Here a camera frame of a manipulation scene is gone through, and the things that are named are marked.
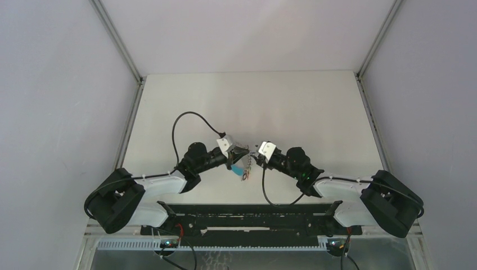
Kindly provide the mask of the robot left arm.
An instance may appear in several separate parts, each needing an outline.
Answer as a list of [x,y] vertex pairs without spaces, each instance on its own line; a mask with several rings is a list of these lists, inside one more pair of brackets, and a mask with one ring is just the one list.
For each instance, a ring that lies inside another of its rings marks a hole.
[[107,234],[125,226],[151,226],[167,235],[174,231],[176,220],[164,204],[155,200],[164,194],[183,194],[201,181],[200,173],[234,164],[249,154],[240,146],[219,141],[207,151],[201,142],[191,144],[172,173],[134,177],[124,168],[115,169],[85,200],[84,211],[96,220]]

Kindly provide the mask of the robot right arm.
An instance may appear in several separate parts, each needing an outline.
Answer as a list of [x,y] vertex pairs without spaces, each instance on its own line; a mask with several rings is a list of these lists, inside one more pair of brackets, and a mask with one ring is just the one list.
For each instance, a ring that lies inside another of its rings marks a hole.
[[277,170],[295,179],[304,196],[337,203],[325,218],[326,229],[333,234],[347,227],[379,226],[392,236],[405,238],[425,212],[423,200],[387,170],[369,177],[337,176],[314,166],[302,147],[282,153],[270,142],[252,156],[264,171]]

